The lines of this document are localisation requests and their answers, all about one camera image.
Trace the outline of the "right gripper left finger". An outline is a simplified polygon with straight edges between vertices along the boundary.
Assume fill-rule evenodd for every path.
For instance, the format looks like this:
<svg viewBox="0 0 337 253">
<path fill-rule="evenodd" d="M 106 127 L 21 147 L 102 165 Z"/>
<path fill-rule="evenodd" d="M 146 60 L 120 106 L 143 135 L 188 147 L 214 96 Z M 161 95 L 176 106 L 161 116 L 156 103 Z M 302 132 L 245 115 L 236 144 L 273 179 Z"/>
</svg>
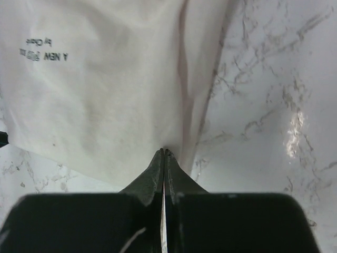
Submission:
<svg viewBox="0 0 337 253">
<path fill-rule="evenodd" d="M 1 252 L 161 252 L 164 151 L 118 193 L 21 197 L 1 228 Z"/>
</svg>

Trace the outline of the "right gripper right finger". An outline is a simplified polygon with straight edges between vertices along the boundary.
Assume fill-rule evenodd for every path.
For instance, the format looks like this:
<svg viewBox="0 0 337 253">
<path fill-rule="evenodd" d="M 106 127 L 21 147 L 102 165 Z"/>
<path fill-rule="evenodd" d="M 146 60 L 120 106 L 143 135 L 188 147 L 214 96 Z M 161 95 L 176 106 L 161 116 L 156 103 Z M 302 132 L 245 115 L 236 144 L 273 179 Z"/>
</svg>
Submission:
<svg viewBox="0 0 337 253">
<path fill-rule="evenodd" d="M 209 193 L 164 155 L 168 252 L 319 252 L 300 205 L 282 193 Z"/>
</svg>

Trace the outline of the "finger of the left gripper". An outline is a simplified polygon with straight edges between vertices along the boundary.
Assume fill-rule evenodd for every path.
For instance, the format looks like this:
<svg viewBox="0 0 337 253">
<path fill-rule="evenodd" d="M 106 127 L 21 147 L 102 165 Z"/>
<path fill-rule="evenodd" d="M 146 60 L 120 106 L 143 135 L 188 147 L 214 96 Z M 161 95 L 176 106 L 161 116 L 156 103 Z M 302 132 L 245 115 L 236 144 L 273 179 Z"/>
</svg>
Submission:
<svg viewBox="0 0 337 253">
<path fill-rule="evenodd" d="M 6 132 L 0 132 L 0 148 L 8 145 L 8 134 Z"/>
</svg>

